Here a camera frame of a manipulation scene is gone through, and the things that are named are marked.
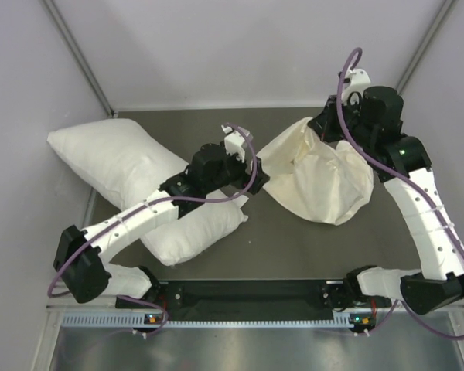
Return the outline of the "cream pillowcase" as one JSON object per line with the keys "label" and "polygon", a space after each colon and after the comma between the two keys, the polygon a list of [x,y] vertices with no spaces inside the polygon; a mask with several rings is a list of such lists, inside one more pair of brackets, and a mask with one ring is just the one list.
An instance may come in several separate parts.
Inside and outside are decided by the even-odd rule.
{"label": "cream pillowcase", "polygon": [[263,189],[304,220],[338,226],[370,201],[374,171],[349,142],[322,142],[311,120],[295,122],[258,152],[270,176]]}

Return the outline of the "white pillow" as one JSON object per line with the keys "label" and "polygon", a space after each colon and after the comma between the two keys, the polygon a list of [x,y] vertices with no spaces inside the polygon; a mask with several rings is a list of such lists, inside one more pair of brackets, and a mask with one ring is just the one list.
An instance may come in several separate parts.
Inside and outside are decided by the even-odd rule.
{"label": "white pillow", "polygon": [[[130,119],[59,129],[50,132],[47,141],[80,178],[120,210],[141,202],[187,166]],[[209,197],[210,203],[142,237],[162,264],[173,266],[193,259],[247,221],[241,210],[246,196],[226,201],[225,194],[217,190]]]}

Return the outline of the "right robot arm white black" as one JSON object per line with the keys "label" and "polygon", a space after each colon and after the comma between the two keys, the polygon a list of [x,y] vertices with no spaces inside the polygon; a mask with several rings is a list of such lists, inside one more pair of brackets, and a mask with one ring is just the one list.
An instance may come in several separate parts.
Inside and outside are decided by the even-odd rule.
{"label": "right robot arm white black", "polygon": [[365,266],[348,273],[345,294],[356,306],[373,296],[403,301],[425,315],[464,299],[464,261],[449,239],[455,234],[435,186],[432,162],[422,142],[402,133],[402,97],[391,87],[349,94],[342,106],[347,132],[372,160],[380,182],[401,211],[418,251],[417,271]]}

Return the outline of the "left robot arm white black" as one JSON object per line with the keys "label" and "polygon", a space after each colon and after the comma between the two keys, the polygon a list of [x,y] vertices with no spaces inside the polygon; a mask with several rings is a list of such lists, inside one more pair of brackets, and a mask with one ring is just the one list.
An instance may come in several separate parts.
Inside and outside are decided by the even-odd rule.
{"label": "left robot arm white black", "polygon": [[135,206],[83,230],[66,228],[53,262],[57,278],[80,304],[113,295],[152,306],[160,295],[157,278],[145,267],[122,267],[112,258],[145,234],[212,203],[212,192],[233,186],[240,194],[255,194],[268,180],[259,157],[248,165],[243,155],[228,153],[224,144],[206,144],[184,171]]}

